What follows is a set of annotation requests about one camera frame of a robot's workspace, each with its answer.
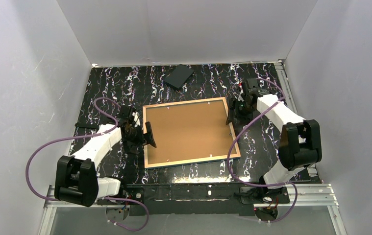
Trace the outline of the black foam block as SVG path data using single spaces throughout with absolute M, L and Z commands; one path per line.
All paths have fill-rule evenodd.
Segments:
M 194 75 L 194 70 L 186 65 L 178 65 L 176 68 L 164 79 L 164 84 L 175 90 L 180 90 L 185 82 Z

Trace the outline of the brown cardboard backing board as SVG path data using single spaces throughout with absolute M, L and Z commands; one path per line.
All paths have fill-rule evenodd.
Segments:
M 151 123 L 157 145 L 145 146 L 145 168 L 239 158 L 227 113 L 224 97 L 143 106 L 143 122 Z

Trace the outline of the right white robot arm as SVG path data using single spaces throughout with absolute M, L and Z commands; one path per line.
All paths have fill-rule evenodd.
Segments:
M 244 120 L 247 124 L 232 142 L 238 139 L 263 116 L 280 130 L 278 161 L 265 173 L 259 183 L 251 187 L 282 188 L 303 169 L 322 160 L 320 125 L 314 119 L 304 119 L 284 104 L 285 97 L 272 94 L 258 84 L 260 78 L 249 78 L 241 83 L 240 98 L 228 101 L 226 123 Z

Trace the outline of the black mounting base plate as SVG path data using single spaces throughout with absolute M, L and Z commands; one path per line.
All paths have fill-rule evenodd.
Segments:
M 255 207 L 289 205 L 286 188 L 252 188 L 239 183 L 128 184 L 119 194 L 145 204 L 157 214 L 238 214 L 252 216 Z

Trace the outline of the aluminium rail right side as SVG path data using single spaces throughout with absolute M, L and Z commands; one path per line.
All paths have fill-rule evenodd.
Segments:
M 286 95 L 286 104 L 290 110 L 298 114 L 298 110 L 294 101 L 294 97 L 291 91 L 291 87 L 288 81 L 288 76 L 284 68 L 284 64 L 281 61 L 275 62 L 274 68 L 277 72 L 278 80 L 280 82 L 283 93 Z

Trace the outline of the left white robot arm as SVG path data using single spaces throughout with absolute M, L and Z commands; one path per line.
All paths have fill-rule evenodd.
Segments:
M 140 115 L 132 106 L 122 106 L 116 117 L 109 117 L 98 126 L 98 136 L 91 137 L 71 156 L 58 160 L 55 199 L 89 207 L 98 199 L 124 195 L 126 184 L 121 178 L 97 174 L 100 162 L 118 143 L 129 154 L 137 154 L 139 147 L 157 147 L 151 122 L 141 124 Z

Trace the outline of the aluminium rail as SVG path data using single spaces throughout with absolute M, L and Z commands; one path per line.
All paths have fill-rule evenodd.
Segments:
M 283 93 L 286 95 L 286 104 L 290 110 L 298 114 L 298 110 L 294 101 L 294 97 L 291 91 L 291 87 L 288 81 L 288 76 L 284 68 L 284 64 L 281 61 L 275 62 L 274 68 L 277 72 L 278 80 L 280 82 Z
M 290 226 L 299 223 L 302 228 L 313 229 L 319 225 L 330 228 L 330 232 L 336 235 L 345 235 L 339 203 L 331 184 L 298 184 L 296 188 L 289 186 L 287 189 L 290 202 L 278 205 L 279 215 L 288 213 L 278 225 Z M 170 218 L 184 217 L 185 222 L 190 223 L 195 216 L 213 220 L 216 216 L 226 218 L 229 215 L 234 219 L 244 221 L 253 220 L 259 224 L 260 220 L 255 218 L 255 207 L 260 203 L 242 204 L 232 199 L 150 199 L 144 203 L 150 213 L 150 219 L 146 228 L 157 226 L 154 219 L 159 215 L 167 215 Z M 83 225 L 97 227 L 108 223 L 114 224 L 120 215 L 117 210 L 122 204 L 101 202 L 90 207 L 84 207 L 68 202 L 49 201 L 44 204 L 42 222 L 39 229 L 40 235 L 50 235 L 53 227 L 59 222 L 59 212 L 67 212 L 72 215 L 65 219 L 66 223 L 72 221 L 81 222 Z

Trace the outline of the aluminium rail front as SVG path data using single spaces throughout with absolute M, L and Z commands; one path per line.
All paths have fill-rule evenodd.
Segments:
M 331 184 L 298 184 L 296 188 L 289 186 L 287 189 L 290 202 L 278 205 L 279 215 L 288 213 L 278 225 L 290 226 L 299 223 L 302 228 L 313 229 L 319 225 L 330 228 L 330 232 L 336 235 L 345 235 L 339 203 Z M 167 215 L 170 218 L 184 217 L 185 222 L 190 223 L 195 216 L 213 220 L 216 216 L 226 218 L 229 215 L 234 219 L 244 221 L 253 220 L 259 224 L 260 220 L 255 218 L 255 207 L 260 203 L 242 204 L 232 199 L 150 199 L 144 203 L 150 213 L 150 219 L 146 228 L 157 226 L 154 219 L 159 215 Z M 84 207 L 68 202 L 49 201 L 44 204 L 42 222 L 39 229 L 40 235 L 50 235 L 53 227 L 59 222 L 59 212 L 67 212 L 72 215 L 65 219 L 66 223 L 72 221 L 81 222 L 83 225 L 97 227 L 108 223 L 114 224 L 120 215 L 117 210 L 122 204 L 101 202 L 90 207 Z

